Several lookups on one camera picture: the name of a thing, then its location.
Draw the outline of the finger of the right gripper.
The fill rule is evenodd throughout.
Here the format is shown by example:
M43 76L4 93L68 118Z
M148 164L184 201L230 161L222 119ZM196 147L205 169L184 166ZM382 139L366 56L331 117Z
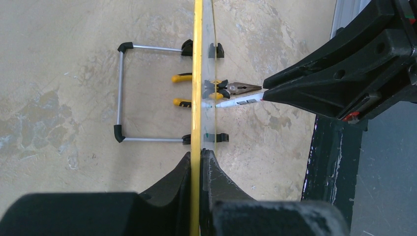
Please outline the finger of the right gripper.
M264 80L268 90L355 89L404 58L392 0L373 0L344 29L296 64Z
M358 123L400 101L416 101L416 56L402 29L343 29L295 65L264 80L265 101Z

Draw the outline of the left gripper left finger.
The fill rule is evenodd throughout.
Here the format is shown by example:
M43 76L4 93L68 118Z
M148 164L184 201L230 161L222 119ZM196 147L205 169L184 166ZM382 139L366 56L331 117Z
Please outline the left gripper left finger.
M190 153L141 193L32 193L3 215L3 236L187 236Z

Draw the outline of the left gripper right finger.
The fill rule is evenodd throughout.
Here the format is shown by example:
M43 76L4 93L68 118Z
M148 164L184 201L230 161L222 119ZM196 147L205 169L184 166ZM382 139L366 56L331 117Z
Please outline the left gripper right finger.
M348 236L341 212L323 201L257 201L201 151L200 234L203 236Z

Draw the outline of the white green marker pen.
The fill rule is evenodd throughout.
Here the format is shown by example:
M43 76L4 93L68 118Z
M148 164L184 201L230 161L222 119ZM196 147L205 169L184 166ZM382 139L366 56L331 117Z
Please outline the white green marker pen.
M235 106L240 106L240 105L247 105L247 104L253 104L253 103L258 103L263 101L263 96L264 93L260 92L260 93L256 93L253 95L248 95L248 96L243 96L243 97L238 97L232 100L228 100L228 101L224 101L224 102L220 102L218 104L215 105L210 105L209 103L205 103L202 102L201 106L202 108L228 108L228 107L235 107Z

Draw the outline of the yellow framed whiteboard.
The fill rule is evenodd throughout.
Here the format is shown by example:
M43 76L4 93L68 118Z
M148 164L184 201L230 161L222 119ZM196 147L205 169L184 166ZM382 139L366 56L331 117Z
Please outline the yellow framed whiteboard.
M210 134L216 133L216 100L203 98L205 81L216 79L216 32L213 2L194 2L194 31L192 56L192 119L191 119L191 195L190 235L200 234L200 160L203 149L215 150Z

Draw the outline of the yellow black pliers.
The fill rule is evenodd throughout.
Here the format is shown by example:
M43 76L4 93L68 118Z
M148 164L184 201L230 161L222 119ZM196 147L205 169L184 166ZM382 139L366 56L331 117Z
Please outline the yellow black pliers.
M192 73L182 73L172 76L173 83L192 81ZM211 98L214 100L230 99L232 95L254 92L262 89L262 86L251 85L241 82L229 83L228 80L204 81L202 99ZM192 101L175 98L173 104L179 107L191 108Z

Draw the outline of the aluminium extrusion frame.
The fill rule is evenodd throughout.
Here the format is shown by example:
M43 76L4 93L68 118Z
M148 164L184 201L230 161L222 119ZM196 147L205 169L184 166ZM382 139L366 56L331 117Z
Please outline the aluminium extrusion frame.
M336 0L330 39L336 31L346 27L368 4L370 0Z

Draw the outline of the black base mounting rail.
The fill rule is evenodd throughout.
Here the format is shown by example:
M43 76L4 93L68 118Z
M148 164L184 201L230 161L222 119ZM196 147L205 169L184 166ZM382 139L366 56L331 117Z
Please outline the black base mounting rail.
M301 200L325 201L352 224L362 135L368 122L348 124L317 116Z

